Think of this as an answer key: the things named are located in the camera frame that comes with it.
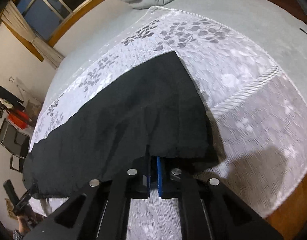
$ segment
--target light gray bed sheet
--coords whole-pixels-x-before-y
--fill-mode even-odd
[[[265,49],[286,71],[307,102],[307,25],[266,0],[175,0],[166,5],[223,23],[248,36]],[[110,39],[135,23],[144,10],[130,9],[99,27],[94,36],[61,63],[49,87],[45,106],[80,75],[81,66]]]

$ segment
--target black folding chair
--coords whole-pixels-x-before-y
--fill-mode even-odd
[[[22,173],[24,159],[28,154],[30,137],[18,131],[6,119],[0,128],[0,144],[11,152],[10,169]],[[19,158],[19,169],[13,167],[14,157]]]

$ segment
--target window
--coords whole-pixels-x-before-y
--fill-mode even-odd
[[[104,0],[13,0],[31,28],[52,47],[75,22],[102,1]],[[41,59],[37,51],[33,52],[35,48],[30,46],[32,44],[29,43],[28,46],[28,42],[19,35],[15,36]]]

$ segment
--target silver screw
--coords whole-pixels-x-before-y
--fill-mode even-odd
[[[182,172],[182,170],[180,170],[180,169],[178,169],[178,168],[174,168],[174,169],[171,170],[171,173],[172,173],[173,175],[180,175],[181,172]]]
[[[127,171],[129,176],[133,176],[136,175],[138,173],[138,171],[136,169],[130,169]]]
[[[220,181],[216,178],[212,178],[212,179],[209,180],[209,183],[213,186],[218,186]]]
[[[89,181],[89,185],[91,187],[97,187],[99,186],[99,184],[100,184],[100,181],[98,179],[92,179],[91,181]]]

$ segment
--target beige curtain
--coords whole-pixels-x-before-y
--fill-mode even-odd
[[[1,19],[13,28],[21,37],[32,43],[37,51],[53,66],[53,68],[59,67],[64,57],[33,32],[12,1],[7,4]]]

